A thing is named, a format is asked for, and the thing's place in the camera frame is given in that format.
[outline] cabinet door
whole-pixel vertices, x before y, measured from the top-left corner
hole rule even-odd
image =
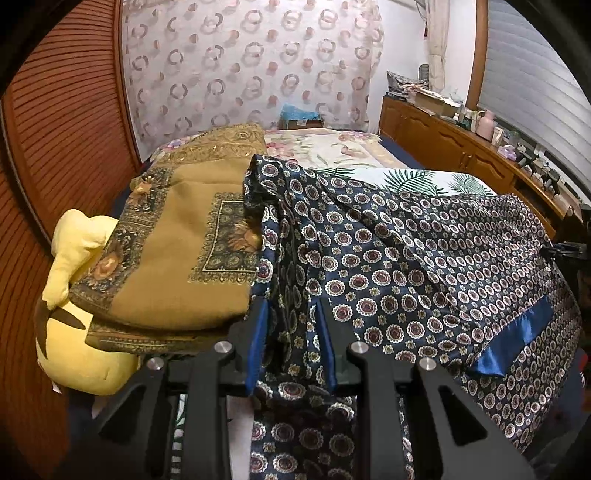
[[[469,153],[466,172],[486,183],[499,194],[509,192],[513,181],[513,172],[503,164],[503,159],[481,150]]]
[[[428,162],[431,157],[432,136],[432,121],[426,113],[414,107],[402,112],[394,140],[425,168],[430,168]]]
[[[443,171],[464,171],[468,140],[463,132],[456,132],[442,121],[434,122],[430,149],[425,168]]]
[[[379,117],[379,132],[382,135],[396,139],[398,126],[402,120],[401,102],[385,98],[382,103],[382,113]]]

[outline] pink thermos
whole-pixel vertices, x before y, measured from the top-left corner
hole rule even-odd
[[[487,110],[484,116],[478,122],[478,128],[476,129],[476,135],[485,138],[488,141],[492,140],[492,136],[495,132],[496,122],[495,114],[490,110]]]

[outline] wooden dresser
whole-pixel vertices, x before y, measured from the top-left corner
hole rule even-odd
[[[382,135],[390,137],[429,170],[469,173],[499,194],[514,193],[536,213],[551,239],[564,230],[569,202],[551,198],[515,162],[501,157],[481,137],[388,97],[384,97],[379,127]],[[575,207],[572,219],[575,224],[579,223],[577,210]]]

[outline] window blind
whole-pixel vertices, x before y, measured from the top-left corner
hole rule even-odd
[[[550,44],[505,0],[489,0],[479,104],[545,146],[591,190],[591,105]]]

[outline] plastic bag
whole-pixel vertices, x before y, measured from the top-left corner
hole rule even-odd
[[[515,147],[513,145],[505,145],[504,147],[499,147],[497,151],[501,157],[505,157],[508,160],[517,160],[517,153],[515,153]]]
[[[287,103],[281,109],[281,117],[286,122],[289,120],[322,120],[318,112],[307,112]]]

